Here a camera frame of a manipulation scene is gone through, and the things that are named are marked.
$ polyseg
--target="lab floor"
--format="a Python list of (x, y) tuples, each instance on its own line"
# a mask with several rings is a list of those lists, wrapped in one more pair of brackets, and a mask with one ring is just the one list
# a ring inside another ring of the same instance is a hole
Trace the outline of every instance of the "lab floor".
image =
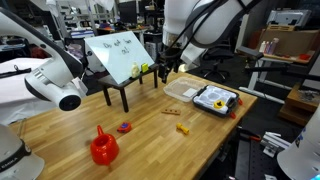
[[(231, 74), (231, 76), (223, 84), (235, 89), (238, 89), (240, 86), (248, 86), (250, 81), (250, 75), (244, 72), (245, 65), (246, 63), (244, 58), (238, 56), (234, 57), (233, 59), (225, 60), (222, 64), (220, 64), (220, 69), (228, 70)], [(188, 73), (202, 77), (203, 74), (200, 71), (204, 67), (207, 68), (212, 66), (210, 62), (202, 63), (200, 67), (192, 69)], [(207, 78), (213, 82), (220, 83), (220, 79), (216, 75), (209, 75)], [(296, 78), (282, 76), (278, 72), (268, 73), (267, 79), (278, 83), (282, 83), (287, 86), (293, 86), (296, 82), (299, 81), (299, 79)], [(87, 85), (89, 89), (88, 95), (101, 91), (101, 87), (97, 84), (97, 79), (95, 77), (85, 76), (83, 82)], [(257, 83), (256, 89), (260, 92), (264, 92), (266, 94), (281, 99), (285, 99), (285, 97), (289, 94), (288, 90), (274, 88), (272, 86), (260, 83)], [(250, 110), (250, 112), (245, 117), (243, 117), (241, 124), (242, 127), (260, 135), (263, 135), (267, 129), (301, 129), (301, 127), (283, 119), (280, 119), (277, 116), (281, 106), (281, 104), (263, 98), (259, 98), (257, 103)], [(204, 173), (204, 175), (201, 177), (201, 180), (219, 180), (224, 179), (226, 175), (234, 176), (236, 174), (236, 160), (239, 142), (231, 141), (230, 144), (230, 151), (227, 158), (223, 162), (215, 160)], [(241, 176), (238, 177), (240, 180), (247, 179), (247, 174), (240, 174), (238, 176)]]

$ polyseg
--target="box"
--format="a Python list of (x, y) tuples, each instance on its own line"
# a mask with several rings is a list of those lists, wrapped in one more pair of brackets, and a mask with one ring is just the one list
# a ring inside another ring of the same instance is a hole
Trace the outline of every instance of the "box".
[(257, 49), (259, 49), (263, 41), (271, 42), (273, 38), (278, 38), (274, 54), (283, 54), (290, 56), (299, 56), (306, 54), (312, 47), (314, 40), (319, 34), (318, 30), (310, 31), (275, 31), (264, 30)]

